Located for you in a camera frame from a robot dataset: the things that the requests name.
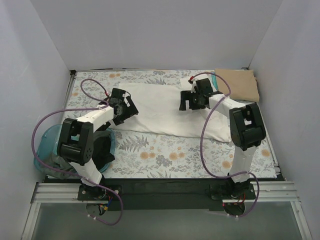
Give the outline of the white t shirt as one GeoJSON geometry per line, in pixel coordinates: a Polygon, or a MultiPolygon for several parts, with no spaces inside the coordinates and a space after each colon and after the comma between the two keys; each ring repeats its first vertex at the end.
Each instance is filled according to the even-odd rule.
{"type": "Polygon", "coordinates": [[[200,138],[210,110],[180,111],[181,88],[177,85],[120,83],[128,91],[138,114],[112,129],[155,133],[186,138],[200,138]]]}

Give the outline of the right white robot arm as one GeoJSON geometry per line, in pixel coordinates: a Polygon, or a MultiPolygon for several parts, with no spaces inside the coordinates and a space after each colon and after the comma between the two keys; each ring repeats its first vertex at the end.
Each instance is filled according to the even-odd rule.
{"type": "Polygon", "coordinates": [[[216,176],[213,187],[216,199],[227,196],[237,199],[250,190],[250,173],[254,154],[266,138],[266,129],[256,103],[237,102],[220,91],[214,91],[208,78],[191,76],[187,81],[190,90],[180,93],[180,111],[210,109],[209,115],[218,112],[229,119],[230,137],[234,144],[231,169],[227,176],[216,176]]]}

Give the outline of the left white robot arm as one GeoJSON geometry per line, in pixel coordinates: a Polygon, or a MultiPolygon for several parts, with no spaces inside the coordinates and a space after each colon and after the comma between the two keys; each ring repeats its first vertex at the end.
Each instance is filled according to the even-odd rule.
{"type": "Polygon", "coordinates": [[[103,176],[93,161],[94,134],[103,126],[123,124],[138,113],[130,93],[113,88],[107,101],[96,109],[76,119],[67,118],[62,123],[57,155],[74,167],[82,183],[90,186],[89,194],[95,200],[103,199],[107,191],[100,183],[103,176]]]}

